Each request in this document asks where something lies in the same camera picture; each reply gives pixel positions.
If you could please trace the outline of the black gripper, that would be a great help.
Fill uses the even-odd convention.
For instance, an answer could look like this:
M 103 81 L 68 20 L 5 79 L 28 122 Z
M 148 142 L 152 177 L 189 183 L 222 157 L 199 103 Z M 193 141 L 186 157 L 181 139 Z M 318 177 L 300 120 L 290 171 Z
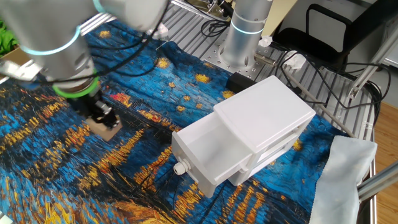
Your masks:
M 94 122 L 113 129 L 120 124 L 120 119 L 112 109 L 103 101 L 101 90 L 73 99 L 73 109 L 85 118 L 91 118 Z

